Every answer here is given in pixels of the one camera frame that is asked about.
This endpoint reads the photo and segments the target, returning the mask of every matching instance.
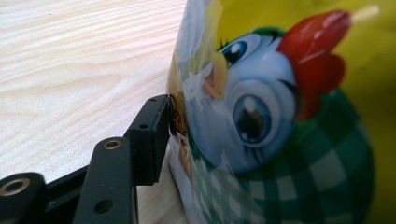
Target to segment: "light wood grain surface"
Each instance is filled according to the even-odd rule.
[[[88,164],[165,93],[186,0],[0,3],[0,178],[50,182]],[[141,223],[184,223],[166,164],[139,188]]]

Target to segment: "cartoon bird eye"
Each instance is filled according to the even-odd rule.
[[[231,67],[238,62],[246,53],[248,44],[245,41],[238,41],[225,47],[221,52],[227,60],[227,66]]]
[[[249,144],[259,143],[271,129],[269,109],[254,95],[245,95],[236,102],[233,120],[240,138]]]

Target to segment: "green checkered pattern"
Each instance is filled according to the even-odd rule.
[[[190,138],[193,187],[209,223],[360,223],[374,189],[368,136],[340,91],[296,124],[270,162],[233,175],[211,165]]]

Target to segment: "cartoon chicken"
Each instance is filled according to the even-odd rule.
[[[192,183],[209,222],[362,221],[373,158],[332,53],[350,25],[335,10],[286,33],[259,28],[184,79]]]

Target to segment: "red comb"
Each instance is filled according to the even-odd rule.
[[[331,51],[350,23],[347,12],[335,10],[305,19],[283,36],[277,50],[290,60],[302,98],[297,119],[315,116],[320,108],[319,96],[336,89],[343,79],[344,62]]]

